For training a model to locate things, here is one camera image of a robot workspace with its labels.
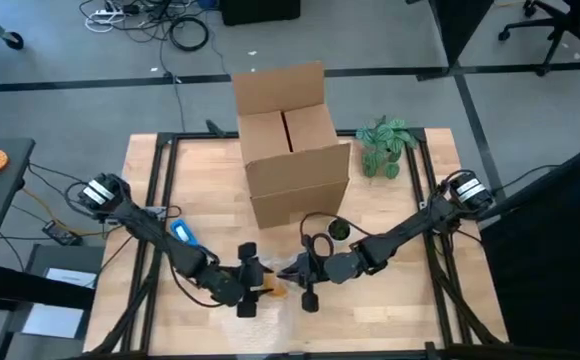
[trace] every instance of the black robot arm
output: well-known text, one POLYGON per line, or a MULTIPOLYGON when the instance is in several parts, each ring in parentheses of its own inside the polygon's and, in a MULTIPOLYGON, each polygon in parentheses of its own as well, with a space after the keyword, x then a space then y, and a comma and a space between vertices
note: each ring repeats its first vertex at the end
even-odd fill
POLYGON ((474 218, 491 204, 492 195, 474 172, 457 171, 432 191, 427 203, 422 204, 417 213, 383 234, 368 235, 353 243, 350 252, 333 254, 331 250, 325 256, 317 255, 313 246, 316 236, 304 235, 302 244, 306 252, 299 254, 295 263, 277 276, 306 289, 302 307, 308 312, 316 312, 319 304, 314 284, 324 281, 341 284, 363 273, 375 274, 384 269, 399 247, 410 239, 433 229, 440 233, 452 233, 459 228, 462 218, 474 218))
POLYGON ((459 227, 459 210, 443 197, 435 197, 427 207, 380 235, 366 236, 350 245, 350 252, 335 254, 324 262, 330 281, 341 284, 361 273, 372 275, 388 264, 388 259, 408 240, 430 229, 440 232, 459 227))
POLYGON ((258 295, 265 291, 252 291, 263 285, 264 273, 270 269, 261 265, 256 257, 256 245, 244 244, 239 248, 241 266, 220 266, 219 258, 203 246, 179 241, 164 228, 153 213, 140 208, 130 197, 130 187, 114 174, 100 174, 78 194, 83 211, 67 199, 73 210, 93 219, 114 219, 139 241, 147 241, 168 256, 174 270, 198 288, 211 293, 219 304, 239 305, 239 317, 253 317, 258 295))

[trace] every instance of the green plant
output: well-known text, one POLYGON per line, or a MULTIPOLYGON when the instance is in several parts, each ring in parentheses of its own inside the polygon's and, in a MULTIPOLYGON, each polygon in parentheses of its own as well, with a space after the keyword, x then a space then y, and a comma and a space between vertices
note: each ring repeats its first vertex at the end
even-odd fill
POLYGON ((357 139, 363 143, 361 162, 367 177, 377 175, 379 169, 388 179, 399 175, 399 158, 404 146, 415 148, 417 140, 406 129, 401 119, 388 119, 383 115, 375 119, 373 128, 364 126, 357 130, 357 139))

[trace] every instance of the black panel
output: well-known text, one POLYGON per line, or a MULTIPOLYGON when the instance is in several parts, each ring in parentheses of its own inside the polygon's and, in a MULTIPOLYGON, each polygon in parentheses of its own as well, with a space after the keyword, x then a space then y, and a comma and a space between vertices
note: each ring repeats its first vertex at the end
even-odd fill
POLYGON ((580 154, 501 212, 482 235, 510 340, 580 351, 580 154))
POLYGON ((493 0, 431 1, 433 9, 436 8, 441 39, 450 67, 459 60, 463 48, 493 3, 493 0))

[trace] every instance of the wooden table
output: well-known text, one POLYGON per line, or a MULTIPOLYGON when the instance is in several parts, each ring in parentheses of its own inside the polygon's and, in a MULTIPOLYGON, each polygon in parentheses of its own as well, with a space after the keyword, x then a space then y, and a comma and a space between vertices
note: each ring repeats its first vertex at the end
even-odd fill
MULTIPOLYGON (((427 129, 426 136, 440 181, 460 167, 452 133, 449 129, 427 129)), ((155 139, 155 135, 133 135, 126 155, 123 174, 139 204, 148 188, 155 139)), ((197 238, 219 255, 222 263, 238 264, 237 246, 246 241, 256 241, 262 262, 277 271, 303 251, 297 223, 257 228, 238 140, 182 140, 178 146, 171 204, 183 209, 182 216, 197 238)), ((361 149, 356 141, 352 149, 350 184, 339 215, 370 232, 386 231, 412 215, 417 208, 406 157, 400 160, 402 172, 397 179, 369 179, 362 175, 361 149)), ((160 179, 165 177, 166 154, 160 179)), ((419 172, 422 184, 426 184, 422 166, 419 172)), ((161 199, 162 186, 157 189, 156 199, 161 199)), ((308 221, 307 233, 323 231, 328 221, 308 221)), ((479 234, 476 225, 467 221, 462 230, 479 234)), ((123 230, 113 233, 104 260, 126 238, 123 230)), ((353 233, 351 241, 360 238, 359 233, 353 233)), ((454 238, 454 257, 466 301, 496 336, 506 340, 480 245, 461 234, 454 238)), ((136 248, 137 242, 131 242, 101 275, 85 350, 100 343, 126 305, 136 248)), ((346 247, 337 250, 345 251, 346 247)), ((202 308, 176 288, 166 266, 164 259, 150 345, 152 355, 411 350, 423 348, 426 341, 443 347, 421 236, 402 246, 388 267, 374 276, 362 276, 344 285, 318 284, 320 311, 315 314, 301 310, 302 291, 290 286, 293 284, 287 285, 285 298, 262 298, 254 319, 237 318, 235 308, 202 308)), ((205 291, 192 293, 200 300, 210 301, 205 291)), ((455 341, 459 341, 451 305, 449 313, 455 341)), ((142 314, 135 326, 135 343, 142 314)))

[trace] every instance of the paper sheet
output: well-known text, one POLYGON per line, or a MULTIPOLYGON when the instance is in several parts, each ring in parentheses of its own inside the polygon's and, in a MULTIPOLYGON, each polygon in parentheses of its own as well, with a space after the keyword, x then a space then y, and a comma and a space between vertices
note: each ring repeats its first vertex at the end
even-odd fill
MULTIPOLYGON (((96 274, 50 268, 47 279, 92 288, 96 274)), ((34 304, 23 327, 23 333, 74 338, 83 316, 83 310, 34 304)))

